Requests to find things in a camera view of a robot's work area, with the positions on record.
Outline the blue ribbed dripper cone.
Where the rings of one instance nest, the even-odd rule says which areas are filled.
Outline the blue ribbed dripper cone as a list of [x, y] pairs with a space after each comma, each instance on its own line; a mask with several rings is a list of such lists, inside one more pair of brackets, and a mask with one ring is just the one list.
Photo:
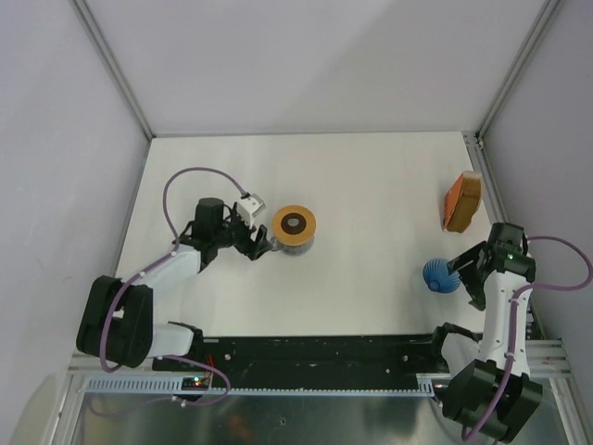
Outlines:
[[448, 260], [431, 259], [423, 266], [423, 281], [427, 287], [440, 294], [455, 292], [461, 285], [460, 275], [448, 268]]

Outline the clear glass pitcher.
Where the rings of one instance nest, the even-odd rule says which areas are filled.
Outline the clear glass pitcher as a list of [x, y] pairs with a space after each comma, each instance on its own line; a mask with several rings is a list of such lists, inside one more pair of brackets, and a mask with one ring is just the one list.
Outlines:
[[315, 240], [315, 238], [312, 237], [311, 239], [309, 239], [308, 241], [306, 241], [303, 244], [299, 244], [296, 246], [289, 246], [289, 245], [282, 243], [276, 236], [273, 236], [270, 240], [271, 250], [283, 252], [283, 254], [291, 256], [291, 257], [297, 257], [297, 256], [304, 255], [308, 251], [310, 251], [314, 244], [314, 240]]

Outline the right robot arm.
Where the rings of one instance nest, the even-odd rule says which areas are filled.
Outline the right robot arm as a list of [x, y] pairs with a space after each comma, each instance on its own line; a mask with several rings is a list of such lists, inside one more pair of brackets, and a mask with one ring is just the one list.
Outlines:
[[525, 325], [536, 276], [522, 227], [493, 224], [487, 240], [448, 263], [484, 312], [483, 333], [445, 323], [435, 331], [427, 360], [438, 372], [450, 372], [441, 392], [443, 415], [498, 443], [512, 442], [539, 406], [543, 389], [530, 377]]

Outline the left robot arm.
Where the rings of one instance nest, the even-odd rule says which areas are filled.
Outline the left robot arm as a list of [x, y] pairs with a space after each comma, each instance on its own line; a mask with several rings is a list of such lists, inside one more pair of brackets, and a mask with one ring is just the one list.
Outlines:
[[270, 251], [266, 227], [255, 224], [264, 208], [255, 195], [245, 195], [232, 206], [215, 197], [200, 199], [194, 219], [175, 235], [171, 251], [126, 280], [101, 275], [93, 281], [77, 350], [99, 358], [110, 372], [166, 356], [184, 370], [198, 368], [205, 359], [198, 343], [201, 330], [180, 322], [157, 323], [156, 303], [203, 272], [224, 248], [235, 248], [252, 261]]

